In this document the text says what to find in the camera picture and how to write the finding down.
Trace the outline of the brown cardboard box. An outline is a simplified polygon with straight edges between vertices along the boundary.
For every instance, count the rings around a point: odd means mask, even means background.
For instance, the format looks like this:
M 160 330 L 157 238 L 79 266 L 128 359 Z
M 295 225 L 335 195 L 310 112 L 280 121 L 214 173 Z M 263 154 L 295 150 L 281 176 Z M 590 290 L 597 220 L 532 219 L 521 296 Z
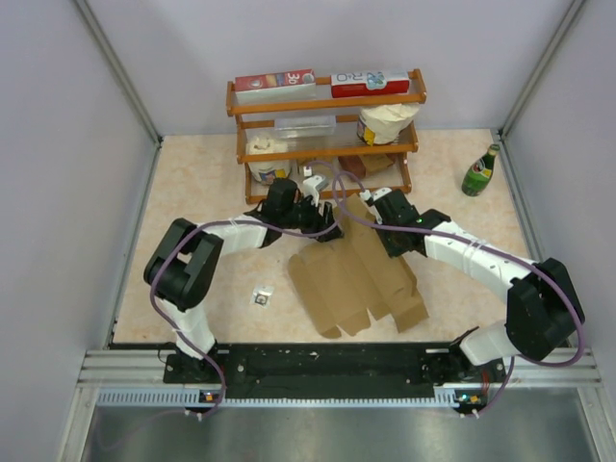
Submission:
M 390 257 L 376 231 L 338 208 L 341 238 L 309 244 L 291 256 L 288 274 L 317 332 L 354 336 L 391 317 L 399 333 L 428 319 L 418 280 L 406 261 Z

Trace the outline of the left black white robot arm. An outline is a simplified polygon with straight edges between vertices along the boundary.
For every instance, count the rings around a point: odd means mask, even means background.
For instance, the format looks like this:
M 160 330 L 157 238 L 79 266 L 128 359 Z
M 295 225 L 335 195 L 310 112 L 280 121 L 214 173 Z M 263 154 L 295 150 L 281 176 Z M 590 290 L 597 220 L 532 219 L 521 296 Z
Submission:
M 265 199 L 238 217 L 197 225 L 175 219 L 143 272 L 150 303 L 172 328 L 175 344 L 187 358 L 185 370 L 197 381 L 212 379 L 218 359 L 216 339 L 205 315 L 208 294 L 221 257 L 266 248 L 282 235 L 328 242 L 343 236 L 329 203 L 320 205 L 328 181 L 315 175 L 298 184 L 278 178 Z

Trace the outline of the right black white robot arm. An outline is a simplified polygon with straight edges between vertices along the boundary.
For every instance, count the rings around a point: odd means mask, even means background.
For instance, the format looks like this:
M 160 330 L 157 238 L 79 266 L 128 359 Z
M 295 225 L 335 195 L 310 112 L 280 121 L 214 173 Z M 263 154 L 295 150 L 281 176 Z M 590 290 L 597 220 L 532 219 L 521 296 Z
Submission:
M 460 349 L 449 357 L 456 378 L 472 380 L 486 363 L 508 356 L 540 362 L 583 326 L 585 315 L 561 262 L 510 255 L 437 210 L 419 213 L 399 190 L 382 188 L 361 197 L 375 213 L 375 228 L 390 256 L 418 252 L 449 264 L 505 304 L 504 320 L 462 336 Z

